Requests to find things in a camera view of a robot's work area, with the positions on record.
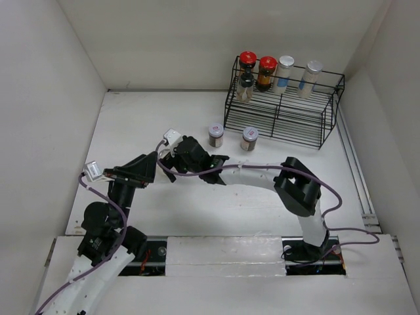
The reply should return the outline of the black cap beige spice bottle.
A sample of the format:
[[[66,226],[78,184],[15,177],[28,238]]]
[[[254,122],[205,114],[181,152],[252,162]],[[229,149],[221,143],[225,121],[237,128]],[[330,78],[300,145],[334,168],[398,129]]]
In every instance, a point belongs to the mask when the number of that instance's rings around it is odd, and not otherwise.
[[[238,78],[236,99],[239,102],[249,102],[253,96],[254,76],[251,69],[246,69]]]

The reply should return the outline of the red lid sauce jar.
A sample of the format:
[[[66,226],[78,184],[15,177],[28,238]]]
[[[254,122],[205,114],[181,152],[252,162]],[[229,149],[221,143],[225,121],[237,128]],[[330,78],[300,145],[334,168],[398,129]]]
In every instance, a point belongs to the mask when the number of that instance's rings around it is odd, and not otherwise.
[[[253,71],[257,61],[257,55],[252,51],[243,51],[239,55],[239,65],[241,71],[249,69]]]
[[[259,60],[259,73],[255,83],[258,91],[266,92],[270,89],[272,75],[276,71],[277,64],[272,56],[264,56]]]

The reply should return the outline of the silver lid bead bottle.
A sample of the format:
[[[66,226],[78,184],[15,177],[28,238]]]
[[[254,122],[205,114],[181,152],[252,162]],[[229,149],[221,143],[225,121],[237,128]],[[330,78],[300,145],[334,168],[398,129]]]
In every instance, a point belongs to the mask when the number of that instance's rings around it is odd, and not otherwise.
[[[311,60],[307,63],[297,89],[298,97],[303,99],[310,97],[323,67],[323,64],[317,60]]]
[[[273,93],[281,95],[286,91],[294,63],[295,60],[292,56],[283,55],[279,57],[275,78],[273,80]]]

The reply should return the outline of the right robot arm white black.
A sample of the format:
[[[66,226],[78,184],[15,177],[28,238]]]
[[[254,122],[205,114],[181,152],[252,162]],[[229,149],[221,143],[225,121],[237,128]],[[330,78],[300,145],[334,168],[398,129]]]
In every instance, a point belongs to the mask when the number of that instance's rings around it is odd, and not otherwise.
[[[197,176],[207,184],[245,185],[276,193],[284,207],[296,215],[303,243],[284,253],[296,263],[314,263],[327,251],[329,232],[320,211],[321,186],[317,177],[298,159],[288,157],[275,165],[211,155],[192,136],[170,130],[163,137],[169,149],[159,160],[170,181],[177,176]]]

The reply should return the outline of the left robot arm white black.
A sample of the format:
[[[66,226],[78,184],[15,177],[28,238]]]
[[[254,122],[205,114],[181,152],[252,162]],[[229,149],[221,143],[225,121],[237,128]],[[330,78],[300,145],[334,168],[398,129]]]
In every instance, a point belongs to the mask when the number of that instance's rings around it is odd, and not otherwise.
[[[142,154],[122,166],[100,170],[86,163],[79,185],[100,197],[84,211],[85,235],[66,278],[36,310],[36,314],[93,314],[119,273],[133,260],[143,258],[147,235],[127,224],[137,189],[154,182],[158,154]]]

